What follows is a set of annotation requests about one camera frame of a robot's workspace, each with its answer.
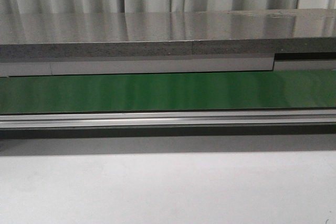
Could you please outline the green conveyor belt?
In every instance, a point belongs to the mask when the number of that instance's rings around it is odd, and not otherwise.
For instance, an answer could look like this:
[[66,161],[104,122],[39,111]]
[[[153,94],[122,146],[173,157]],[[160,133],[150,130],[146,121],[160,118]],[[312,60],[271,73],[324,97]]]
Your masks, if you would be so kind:
[[1,114],[333,107],[333,70],[1,78]]

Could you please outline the front aluminium conveyor rail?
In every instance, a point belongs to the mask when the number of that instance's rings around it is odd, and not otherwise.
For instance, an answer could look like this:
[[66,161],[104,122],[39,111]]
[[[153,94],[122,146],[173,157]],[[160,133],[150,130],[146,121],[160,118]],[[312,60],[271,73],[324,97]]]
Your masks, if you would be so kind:
[[1,116],[1,129],[322,124],[334,122],[335,109],[12,114]]

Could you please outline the rear grey conveyor rail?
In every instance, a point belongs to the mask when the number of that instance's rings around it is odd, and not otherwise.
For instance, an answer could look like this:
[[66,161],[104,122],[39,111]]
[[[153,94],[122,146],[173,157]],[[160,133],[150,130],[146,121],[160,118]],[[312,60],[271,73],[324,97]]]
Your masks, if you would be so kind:
[[81,74],[334,70],[335,53],[254,53],[2,60],[2,77]]

